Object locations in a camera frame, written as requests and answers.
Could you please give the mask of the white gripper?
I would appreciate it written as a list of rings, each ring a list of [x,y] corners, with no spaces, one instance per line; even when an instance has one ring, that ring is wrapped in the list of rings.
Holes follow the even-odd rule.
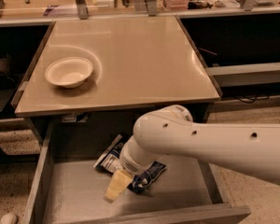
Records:
[[[114,202],[132,183],[132,175],[141,175],[158,157],[140,147],[131,136],[119,154],[119,162],[124,170],[117,170],[112,175],[104,199],[109,203]]]

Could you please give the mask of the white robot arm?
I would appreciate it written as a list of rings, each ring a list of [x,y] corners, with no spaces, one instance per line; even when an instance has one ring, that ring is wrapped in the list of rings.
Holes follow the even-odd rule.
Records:
[[[112,203],[162,155],[195,158],[280,186],[280,124],[197,123],[182,105],[138,118],[105,200]]]

